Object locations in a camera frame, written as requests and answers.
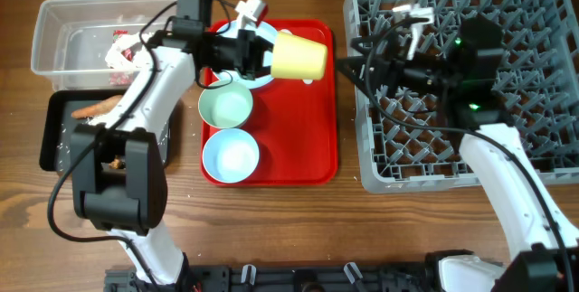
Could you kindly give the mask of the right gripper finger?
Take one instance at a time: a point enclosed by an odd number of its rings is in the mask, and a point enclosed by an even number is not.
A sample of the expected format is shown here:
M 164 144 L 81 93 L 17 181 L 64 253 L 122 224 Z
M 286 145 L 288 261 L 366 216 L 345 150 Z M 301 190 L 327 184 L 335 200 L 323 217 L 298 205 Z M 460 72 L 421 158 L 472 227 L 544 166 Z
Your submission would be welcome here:
M 370 73 L 370 79 L 367 80 L 366 75 L 361 70 L 355 71 L 349 68 L 338 68 L 337 72 L 352 82 L 368 99 L 373 96 L 375 101 L 379 101 L 388 91 L 389 83 L 383 76 L 375 76 L 373 73 Z
M 384 61 L 381 59 L 372 59 L 369 61 L 365 56 L 350 56 L 336 60 L 336 68 L 360 69 L 365 66 L 368 69 L 380 69 L 384 67 Z

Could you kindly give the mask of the large light blue plate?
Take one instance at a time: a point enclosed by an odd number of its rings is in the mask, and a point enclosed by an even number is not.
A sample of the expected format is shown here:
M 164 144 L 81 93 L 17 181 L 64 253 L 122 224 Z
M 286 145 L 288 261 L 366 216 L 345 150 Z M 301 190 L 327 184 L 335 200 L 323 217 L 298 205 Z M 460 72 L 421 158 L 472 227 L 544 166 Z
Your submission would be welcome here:
M 265 22 L 261 22 L 259 26 L 248 24 L 244 27 L 245 30 L 256 32 L 261 38 L 270 43 L 275 43 L 277 38 L 277 30 Z M 223 36 L 227 38 L 235 38 L 237 36 L 237 26 L 235 21 L 226 22 L 216 30 L 218 33 L 223 32 Z M 247 89 L 257 89 L 268 85 L 273 78 L 270 74 L 257 78 L 256 80 L 244 80 L 236 71 L 222 71 L 215 72 L 214 78 L 217 80 L 234 80 L 243 84 Z

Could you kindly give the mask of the yellow plastic cup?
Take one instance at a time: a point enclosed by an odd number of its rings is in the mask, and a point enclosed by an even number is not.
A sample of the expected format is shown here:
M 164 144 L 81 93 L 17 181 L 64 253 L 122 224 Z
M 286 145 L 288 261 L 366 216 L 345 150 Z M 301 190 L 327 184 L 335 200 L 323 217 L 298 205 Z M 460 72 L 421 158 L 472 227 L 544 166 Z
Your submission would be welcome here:
M 293 34 L 278 32 L 271 57 L 271 77 L 283 80 L 321 80 L 327 46 Z

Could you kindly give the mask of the green bowl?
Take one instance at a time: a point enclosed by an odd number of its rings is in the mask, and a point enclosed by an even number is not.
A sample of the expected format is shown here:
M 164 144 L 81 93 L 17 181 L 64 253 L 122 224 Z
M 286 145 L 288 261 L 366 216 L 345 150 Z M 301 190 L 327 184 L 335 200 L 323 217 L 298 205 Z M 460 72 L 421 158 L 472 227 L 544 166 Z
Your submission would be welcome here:
M 243 84 L 218 80 L 204 89 L 198 100 L 202 120 L 218 129 L 243 126 L 253 110 L 253 96 Z

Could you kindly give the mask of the small light blue bowl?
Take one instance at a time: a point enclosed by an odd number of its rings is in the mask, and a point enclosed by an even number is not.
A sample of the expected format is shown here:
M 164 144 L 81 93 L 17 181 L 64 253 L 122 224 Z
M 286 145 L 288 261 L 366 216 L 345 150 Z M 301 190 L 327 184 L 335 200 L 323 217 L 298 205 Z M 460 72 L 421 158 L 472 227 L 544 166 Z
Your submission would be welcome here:
M 228 128 L 216 132 L 204 145 L 202 165 L 211 178 L 236 184 L 248 178 L 260 161 L 256 140 L 244 130 Z

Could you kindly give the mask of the red snack wrapper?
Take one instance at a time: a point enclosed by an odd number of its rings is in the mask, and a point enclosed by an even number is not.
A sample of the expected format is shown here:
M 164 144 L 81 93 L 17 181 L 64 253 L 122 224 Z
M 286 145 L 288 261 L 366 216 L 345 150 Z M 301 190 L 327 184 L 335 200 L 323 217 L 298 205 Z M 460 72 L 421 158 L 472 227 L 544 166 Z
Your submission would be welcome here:
M 113 72 L 109 76 L 110 85 L 127 85 L 132 81 L 131 75 L 126 71 L 138 68 L 137 55 L 141 50 L 142 43 L 137 34 L 129 34 L 125 30 L 113 33 L 113 44 L 106 54 L 105 62 L 110 69 L 120 72 Z

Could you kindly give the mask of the orange carrot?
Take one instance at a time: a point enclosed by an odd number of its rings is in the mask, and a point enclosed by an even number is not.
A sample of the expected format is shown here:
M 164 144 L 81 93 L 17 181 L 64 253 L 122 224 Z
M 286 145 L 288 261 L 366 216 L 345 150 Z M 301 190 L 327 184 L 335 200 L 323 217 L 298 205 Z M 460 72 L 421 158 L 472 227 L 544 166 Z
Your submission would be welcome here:
M 117 106 L 121 99 L 121 95 L 112 96 L 94 105 L 77 109 L 71 113 L 71 116 L 73 118 L 93 118 L 107 114 Z

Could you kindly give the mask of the brown food scrap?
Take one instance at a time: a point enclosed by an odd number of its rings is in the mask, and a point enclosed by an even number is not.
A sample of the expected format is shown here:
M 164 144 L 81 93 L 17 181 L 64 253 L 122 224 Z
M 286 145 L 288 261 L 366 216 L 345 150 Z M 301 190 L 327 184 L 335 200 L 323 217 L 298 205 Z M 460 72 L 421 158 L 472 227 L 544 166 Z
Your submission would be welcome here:
M 109 163 L 109 168 L 114 170 L 122 170 L 126 168 L 126 161 L 123 155 L 116 155 Z

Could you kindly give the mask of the white tissue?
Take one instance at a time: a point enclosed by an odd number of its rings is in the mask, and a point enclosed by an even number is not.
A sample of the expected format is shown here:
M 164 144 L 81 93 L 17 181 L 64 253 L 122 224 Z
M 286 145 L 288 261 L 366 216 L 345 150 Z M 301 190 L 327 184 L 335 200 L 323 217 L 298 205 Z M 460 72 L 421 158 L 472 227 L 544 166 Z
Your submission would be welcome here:
M 151 64 L 151 57 L 138 34 L 121 34 L 105 56 L 111 69 L 140 69 Z

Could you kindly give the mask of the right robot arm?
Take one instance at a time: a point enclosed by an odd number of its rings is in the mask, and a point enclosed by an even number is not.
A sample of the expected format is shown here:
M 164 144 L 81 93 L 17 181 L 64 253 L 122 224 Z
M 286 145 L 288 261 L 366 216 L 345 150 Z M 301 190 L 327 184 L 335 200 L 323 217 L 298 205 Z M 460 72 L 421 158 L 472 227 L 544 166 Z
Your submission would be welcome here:
M 501 28 L 476 16 L 464 21 L 447 57 L 412 53 L 398 35 L 418 36 L 431 22 L 407 16 L 379 33 L 351 41 L 355 55 L 337 62 L 369 99 L 401 87 L 437 97 L 436 129 L 478 177 L 508 242 L 510 264 L 488 263 L 467 251 L 427 257 L 426 288 L 438 291 L 575 291 L 578 288 L 578 230 L 541 182 L 520 134 L 493 92 L 503 54 Z

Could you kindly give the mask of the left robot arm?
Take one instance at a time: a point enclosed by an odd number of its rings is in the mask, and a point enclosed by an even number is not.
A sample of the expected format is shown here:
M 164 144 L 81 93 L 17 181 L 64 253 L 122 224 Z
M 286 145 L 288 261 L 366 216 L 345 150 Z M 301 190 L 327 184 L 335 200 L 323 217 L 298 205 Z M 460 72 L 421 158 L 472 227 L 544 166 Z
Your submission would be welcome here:
M 254 80 L 269 42 L 253 31 L 268 12 L 263 0 L 237 3 L 238 33 L 208 31 L 215 0 L 175 0 L 176 14 L 151 36 L 138 33 L 149 57 L 127 91 L 95 125 L 71 134 L 73 206 L 101 232 L 95 241 L 116 240 L 132 260 L 131 286 L 141 291 L 196 291 L 201 284 L 187 256 L 163 223 L 167 202 L 164 163 L 157 140 L 181 96 L 200 82 L 200 70 L 237 71 Z

